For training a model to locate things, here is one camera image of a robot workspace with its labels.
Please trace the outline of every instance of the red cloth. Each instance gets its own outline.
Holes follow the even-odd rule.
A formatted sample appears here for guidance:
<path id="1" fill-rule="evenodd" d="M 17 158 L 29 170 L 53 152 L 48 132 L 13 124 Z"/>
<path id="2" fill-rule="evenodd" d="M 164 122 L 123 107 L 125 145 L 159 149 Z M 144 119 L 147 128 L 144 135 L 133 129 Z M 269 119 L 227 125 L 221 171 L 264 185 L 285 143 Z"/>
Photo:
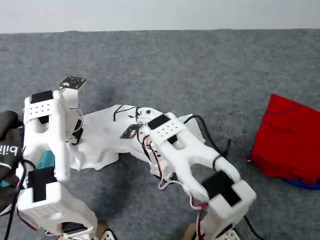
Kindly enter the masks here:
<path id="1" fill-rule="evenodd" d="M 320 179 L 320 112 L 272 94 L 250 160 L 270 177 Z"/>

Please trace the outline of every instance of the red wire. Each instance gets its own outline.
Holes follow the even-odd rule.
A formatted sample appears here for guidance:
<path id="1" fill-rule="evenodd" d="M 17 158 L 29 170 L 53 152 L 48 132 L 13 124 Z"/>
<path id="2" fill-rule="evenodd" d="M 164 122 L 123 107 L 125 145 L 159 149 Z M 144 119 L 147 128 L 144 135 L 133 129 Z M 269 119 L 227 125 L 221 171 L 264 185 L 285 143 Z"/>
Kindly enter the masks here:
<path id="1" fill-rule="evenodd" d="M 158 165 L 158 169 L 159 169 L 159 173 L 160 173 L 160 178 L 162 179 L 162 178 L 163 178 L 163 173 L 162 173 L 162 169 L 161 169 L 161 167 L 160 167 L 160 162 L 159 162 L 159 160 L 158 160 L 158 157 L 157 157 L 157 154 L 156 154 L 155 150 L 151 147 L 151 143 L 152 143 L 152 141 L 150 142 L 150 144 L 148 145 L 148 147 L 151 149 L 151 151 L 152 151 L 152 153 L 153 153 L 153 155 L 154 155 L 154 158 L 155 158 L 155 160 L 156 160 L 156 164 Z"/>
<path id="2" fill-rule="evenodd" d="M 195 200 L 194 200 L 193 196 L 191 196 L 191 204 L 192 204 L 193 207 L 201 207 L 201 208 L 207 208 L 209 206 L 208 203 L 195 205 Z"/>
<path id="3" fill-rule="evenodd" d="M 149 137 L 150 135 L 148 134 L 148 135 L 145 135 L 144 137 L 143 137 L 143 140 L 142 140 L 142 145 L 143 146 L 145 146 L 145 140 Z"/>
<path id="4" fill-rule="evenodd" d="M 200 221 L 201 221 L 201 215 L 202 215 L 202 212 L 205 208 L 202 208 L 200 211 L 199 211 L 199 221 L 198 221 L 198 225 L 197 225 L 197 237 L 199 240 L 204 240 L 204 236 L 206 235 L 205 233 L 201 234 L 201 229 L 200 229 Z"/>

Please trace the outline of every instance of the black bag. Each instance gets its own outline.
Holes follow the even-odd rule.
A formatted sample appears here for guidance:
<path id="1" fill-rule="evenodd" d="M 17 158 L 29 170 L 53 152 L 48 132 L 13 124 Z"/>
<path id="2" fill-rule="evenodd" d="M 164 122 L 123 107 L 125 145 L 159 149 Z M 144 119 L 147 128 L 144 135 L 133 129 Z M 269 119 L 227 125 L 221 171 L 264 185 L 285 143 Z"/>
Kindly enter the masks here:
<path id="1" fill-rule="evenodd" d="M 22 159 L 23 128 L 14 111 L 0 113 L 0 180 L 11 183 L 17 163 Z"/>

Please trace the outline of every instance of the white fabric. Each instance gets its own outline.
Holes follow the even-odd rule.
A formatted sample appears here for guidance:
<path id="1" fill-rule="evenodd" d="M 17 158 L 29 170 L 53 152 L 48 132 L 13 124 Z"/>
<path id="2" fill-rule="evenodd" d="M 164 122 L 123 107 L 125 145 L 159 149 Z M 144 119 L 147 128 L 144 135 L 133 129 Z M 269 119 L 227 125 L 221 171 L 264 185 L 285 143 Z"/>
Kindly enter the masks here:
<path id="1" fill-rule="evenodd" d="M 162 112 L 150 107 L 114 105 L 107 109 L 83 116 L 83 134 L 78 145 L 68 144 L 74 160 L 70 167 L 76 170 L 94 168 L 99 170 L 119 159 L 119 153 L 130 153 L 136 158 L 149 162 L 137 136 L 132 139 L 120 138 L 125 130 L 133 124 L 145 124 L 160 116 Z M 192 114 L 182 116 L 186 120 Z M 203 143 L 201 131 L 195 119 L 186 126 Z"/>

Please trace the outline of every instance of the black wire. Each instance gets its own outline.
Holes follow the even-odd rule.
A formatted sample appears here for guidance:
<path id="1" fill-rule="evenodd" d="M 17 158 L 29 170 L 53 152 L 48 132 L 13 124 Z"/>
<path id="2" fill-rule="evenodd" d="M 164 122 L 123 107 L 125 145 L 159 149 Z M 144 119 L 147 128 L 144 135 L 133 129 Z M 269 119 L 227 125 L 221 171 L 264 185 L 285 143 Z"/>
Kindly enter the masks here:
<path id="1" fill-rule="evenodd" d="M 249 218 L 247 217 L 247 215 L 244 215 L 244 220 L 246 221 L 246 224 L 248 224 L 251 232 L 253 233 L 253 235 L 256 236 L 256 238 L 260 239 L 260 240 L 264 240 L 264 238 L 262 236 L 260 236 L 255 230 L 254 227 L 251 225 L 251 222 L 249 221 Z"/>
<path id="2" fill-rule="evenodd" d="M 235 227 L 233 228 L 233 231 L 235 231 L 235 233 L 238 235 L 238 237 L 241 239 L 241 240 L 245 240 L 245 238 L 242 236 L 242 234 L 239 232 L 238 229 L 236 229 Z"/>
<path id="3" fill-rule="evenodd" d="M 23 187 L 23 184 L 24 184 L 24 181 L 25 181 L 26 175 L 27 175 L 27 167 L 26 167 L 26 164 L 24 163 L 23 160 L 21 161 L 21 165 L 23 167 L 23 174 L 22 174 L 20 183 L 19 183 L 19 185 L 17 187 L 17 190 L 15 192 L 14 198 L 13 198 L 13 202 L 12 202 L 12 205 L 11 205 L 10 216 L 9 216 L 9 221 L 8 221 L 8 225 L 6 227 L 5 236 L 4 236 L 3 240 L 8 240 L 8 238 L 9 238 L 9 233 L 10 233 L 10 229 L 11 229 L 11 225 L 12 225 L 12 220 L 14 218 L 14 213 L 15 213 L 15 210 L 16 210 L 18 196 L 19 196 L 19 193 L 20 193 L 20 191 L 21 191 L 21 189 Z"/>
<path id="4" fill-rule="evenodd" d="M 61 91 L 62 89 L 65 89 L 67 87 L 67 85 L 64 85 L 62 88 L 59 89 L 59 91 Z"/>
<path id="5" fill-rule="evenodd" d="M 29 165 L 31 165 L 31 167 L 33 167 L 33 169 L 36 169 L 36 165 L 32 162 L 32 161 L 29 161 L 29 160 L 26 160 L 26 159 L 23 159 L 23 161 Z"/>
<path id="6" fill-rule="evenodd" d="M 18 215 L 19 219 L 20 219 L 25 225 L 27 225 L 29 228 L 31 228 L 33 231 L 37 231 L 37 230 L 38 230 L 38 229 L 32 227 L 29 222 L 27 222 L 26 220 L 24 220 L 24 219 L 20 216 L 20 213 L 19 213 L 18 208 L 16 209 L 16 214 Z"/>
<path id="7" fill-rule="evenodd" d="M 206 125 L 206 122 L 205 120 L 202 118 L 202 116 L 200 115 L 192 115 L 190 117 L 188 117 L 183 123 L 186 124 L 187 122 L 189 122 L 191 119 L 199 119 L 203 125 L 203 128 L 204 128 L 204 132 L 207 136 L 207 138 L 209 139 L 209 142 L 211 143 L 211 145 L 213 146 L 213 148 L 219 153 L 219 154 L 222 154 L 220 149 L 218 148 L 218 146 L 215 144 L 215 142 L 213 141 L 210 133 L 209 133 L 209 130 L 208 130 L 208 127 Z"/>

